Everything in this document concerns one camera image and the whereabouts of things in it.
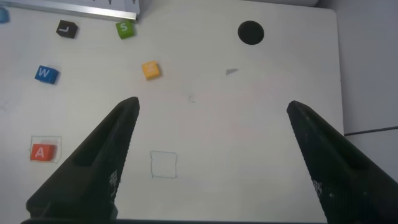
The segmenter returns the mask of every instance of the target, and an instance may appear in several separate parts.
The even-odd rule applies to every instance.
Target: red letter block
[[[30,159],[35,161],[50,161],[54,155],[55,146],[48,144],[33,144]]]

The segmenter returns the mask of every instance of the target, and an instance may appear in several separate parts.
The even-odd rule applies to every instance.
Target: yellow block
[[[144,72],[147,80],[157,78],[160,76],[159,68],[157,67],[156,61],[147,62],[141,65],[142,71]]]

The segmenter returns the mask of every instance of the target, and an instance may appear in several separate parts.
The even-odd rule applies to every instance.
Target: black letter block
[[[57,28],[57,34],[61,37],[75,38],[77,32],[77,25],[74,22],[60,21]]]

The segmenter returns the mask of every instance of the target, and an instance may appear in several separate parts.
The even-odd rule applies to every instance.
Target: letter w
[[[49,72],[50,72],[50,70],[47,70],[47,69],[45,69],[45,68],[40,68],[40,70],[39,70],[39,76],[44,76],[44,77],[46,77],[48,74],[49,74]]]

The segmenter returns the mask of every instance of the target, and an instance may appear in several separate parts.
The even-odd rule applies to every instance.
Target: drawn square outline
[[[164,154],[173,154],[173,155],[175,155],[175,162],[173,164],[173,166],[174,166],[174,176],[166,177],[166,176],[161,176],[161,175],[154,175],[154,170],[153,170],[154,159],[153,159],[152,153],[160,153],[160,154],[164,153]],[[168,179],[177,178],[177,153],[175,153],[175,152],[164,152],[164,151],[151,151],[150,152],[150,173],[152,174],[152,178],[154,178],[154,177],[161,177],[161,178],[168,178]]]

